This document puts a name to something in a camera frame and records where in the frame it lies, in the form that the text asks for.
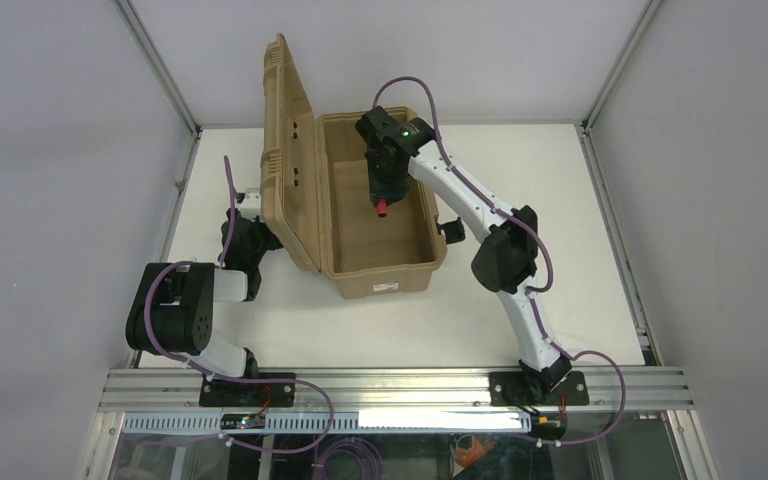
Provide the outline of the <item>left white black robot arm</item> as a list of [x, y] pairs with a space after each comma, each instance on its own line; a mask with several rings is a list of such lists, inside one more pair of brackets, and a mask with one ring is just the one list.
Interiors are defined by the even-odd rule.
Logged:
[[227, 211], [222, 251], [215, 263], [149, 263], [140, 279], [125, 325], [125, 339], [140, 350], [201, 371], [208, 378], [257, 379], [255, 355], [214, 332], [214, 306], [253, 301], [260, 263], [282, 248], [261, 216]]

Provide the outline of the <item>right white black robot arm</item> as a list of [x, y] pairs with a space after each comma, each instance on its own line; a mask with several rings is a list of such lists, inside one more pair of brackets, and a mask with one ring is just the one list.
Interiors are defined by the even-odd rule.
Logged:
[[479, 244], [470, 268], [478, 283], [496, 294], [514, 331], [524, 390], [544, 400], [565, 380], [571, 360], [554, 345], [554, 333], [539, 299], [537, 257], [546, 251], [537, 234], [537, 215], [499, 200], [446, 154], [437, 132], [416, 117], [400, 122], [376, 106], [355, 129], [366, 146], [370, 200], [385, 217], [403, 200], [408, 181], [430, 188], [472, 232]]

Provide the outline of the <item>red handled screwdriver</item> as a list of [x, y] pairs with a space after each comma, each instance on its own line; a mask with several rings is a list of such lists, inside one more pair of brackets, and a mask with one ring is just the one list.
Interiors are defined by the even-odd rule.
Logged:
[[388, 215], [388, 204], [385, 199], [380, 199], [375, 205], [376, 215], [385, 218]]

